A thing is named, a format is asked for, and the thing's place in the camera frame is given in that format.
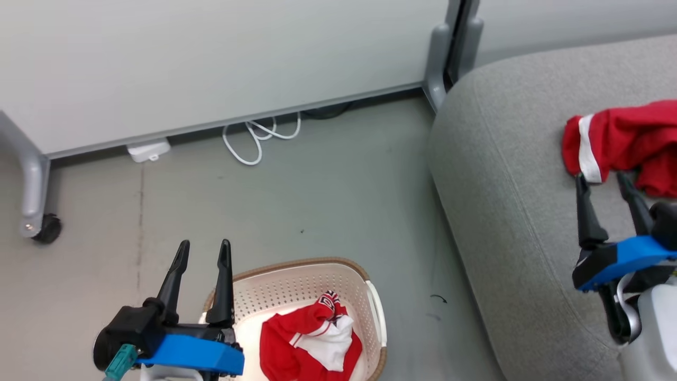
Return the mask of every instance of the gray floor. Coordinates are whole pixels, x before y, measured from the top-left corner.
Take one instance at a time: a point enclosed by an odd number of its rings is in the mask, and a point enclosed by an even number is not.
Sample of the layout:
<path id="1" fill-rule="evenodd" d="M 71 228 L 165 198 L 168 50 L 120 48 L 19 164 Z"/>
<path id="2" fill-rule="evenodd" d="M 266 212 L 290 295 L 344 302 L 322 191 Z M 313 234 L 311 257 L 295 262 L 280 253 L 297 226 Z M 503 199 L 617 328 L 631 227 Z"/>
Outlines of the gray floor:
<path id="1" fill-rule="evenodd" d="M 432 121 L 425 99 L 408 96 L 304 121 L 298 138 L 264 142 L 256 167 L 236 162 L 214 134 L 155 163 L 71 163 L 52 172 L 64 232 L 46 247 L 17 233 L 21 172 L 4 157 L 2 378 L 101 379 L 95 335 L 120 306 L 156 294 L 182 239 L 191 258 L 178 311 L 196 321 L 228 238 L 236 272 L 318 256 L 360 263 L 386 314 L 383 380 L 502 380 L 424 160 Z M 248 139 L 232 141 L 251 154 Z"/>

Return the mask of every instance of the white plastic basket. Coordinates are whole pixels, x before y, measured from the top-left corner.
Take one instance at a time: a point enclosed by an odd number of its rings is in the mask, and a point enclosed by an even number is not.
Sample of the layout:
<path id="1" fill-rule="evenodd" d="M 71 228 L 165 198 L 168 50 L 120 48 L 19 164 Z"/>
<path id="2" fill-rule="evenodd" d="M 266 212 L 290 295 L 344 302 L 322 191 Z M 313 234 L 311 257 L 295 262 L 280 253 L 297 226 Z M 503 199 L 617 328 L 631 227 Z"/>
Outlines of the white plastic basket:
<path id="1" fill-rule="evenodd" d="M 364 269 L 344 258 L 286 262 L 234 276 L 233 328 L 244 349 L 244 373 L 237 380 L 267 381 L 259 367 L 261 324 L 276 313 L 283 315 L 314 303 L 327 290 L 338 293 L 362 341 L 350 381 L 377 380 L 387 357 L 383 307 Z M 204 304 L 201 321 L 213 300 L 214 291 Z"/>

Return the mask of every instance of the metal table leg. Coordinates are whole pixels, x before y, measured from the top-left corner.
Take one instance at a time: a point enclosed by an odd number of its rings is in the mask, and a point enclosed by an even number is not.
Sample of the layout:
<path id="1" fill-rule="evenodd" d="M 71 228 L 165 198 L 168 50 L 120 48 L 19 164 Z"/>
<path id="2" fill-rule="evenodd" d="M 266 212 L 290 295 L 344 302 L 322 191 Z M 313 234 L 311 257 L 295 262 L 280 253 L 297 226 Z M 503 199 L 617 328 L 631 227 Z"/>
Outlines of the metal table leg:
<path id="1" fill-rule="evenodd" d="M 19 231 L 41 243 L 52 243 L 61 233 L 61 222 L 54 214 L 45 215 L 50 160 L 0 111 L 0 137 L 16 153 L 24 172 L 24 200 Z"/>

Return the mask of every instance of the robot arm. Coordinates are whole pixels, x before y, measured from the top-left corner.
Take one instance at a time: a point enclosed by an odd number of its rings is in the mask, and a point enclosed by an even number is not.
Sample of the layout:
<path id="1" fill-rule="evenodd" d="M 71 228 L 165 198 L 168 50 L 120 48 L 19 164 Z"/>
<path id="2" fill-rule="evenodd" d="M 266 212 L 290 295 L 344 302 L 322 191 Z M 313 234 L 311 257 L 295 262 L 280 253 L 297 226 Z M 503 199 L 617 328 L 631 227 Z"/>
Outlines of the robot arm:
<path id="1" fill-rule="evenodd" d="M 590 187 L 579 175 L 581 254 L 573 284 L 602 299 L 609 332 L 625 345 L 619 361 L 627 381 L 677 380 L 677 285 L 665 284 L 677 266 L 677 205 L 659 202 L 649 210 L 624 174 L 618 180 L 637 236 L 607 242 L 590 202 Z"/>
<path id="2" fill-rule="evenodd" d="M 213 381 L 242 374 L 244 355 L 232 328 L 230 242 L 221 243 L 217 291 L 207 324 L 180 324 L 176 312 L 189 250 L 190 242 L 181 242 L 157 298 L 147 298 L 141 307 L 122 307 L 99 333 L 94 364 L 106 373 L 106 381 L 119 381 L 131 367 L 140 367 L 146 381 L 168 377 Z"/>

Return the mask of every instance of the gray sofa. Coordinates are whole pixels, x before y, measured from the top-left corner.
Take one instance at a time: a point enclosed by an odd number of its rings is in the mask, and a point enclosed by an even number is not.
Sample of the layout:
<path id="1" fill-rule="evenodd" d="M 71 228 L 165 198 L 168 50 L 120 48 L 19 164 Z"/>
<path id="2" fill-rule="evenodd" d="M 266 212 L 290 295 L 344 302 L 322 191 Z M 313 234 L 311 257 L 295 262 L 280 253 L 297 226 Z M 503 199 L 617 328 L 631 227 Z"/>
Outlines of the gray sofa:
<path id="1" fill-rule="evenodd" d="M 457 83 L 429 165 L 508 381 L 621 380 L 595 294 L 574 290 L 575 184 L 561 159 L 568 118 L 677 98 L 677 36 L 511 58 Z M 634 235 L 615 176 L 593 189 L 612 239 Z"/>

